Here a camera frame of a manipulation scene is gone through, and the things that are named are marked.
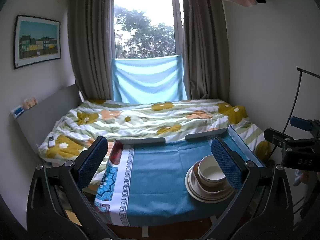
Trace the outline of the person's right hand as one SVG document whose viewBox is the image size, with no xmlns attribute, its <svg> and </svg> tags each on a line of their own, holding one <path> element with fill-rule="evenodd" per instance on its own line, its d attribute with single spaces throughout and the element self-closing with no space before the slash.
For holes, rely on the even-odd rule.
<svg viewBox="0 0 320 240">
<path fill-rule="evenodd" d="M 308 185 L 309 183 L 309 171 L 296 170 L 295 172 L 295 182 L 294 186 L 298 186 L 301 183 Z"/>
</svg>

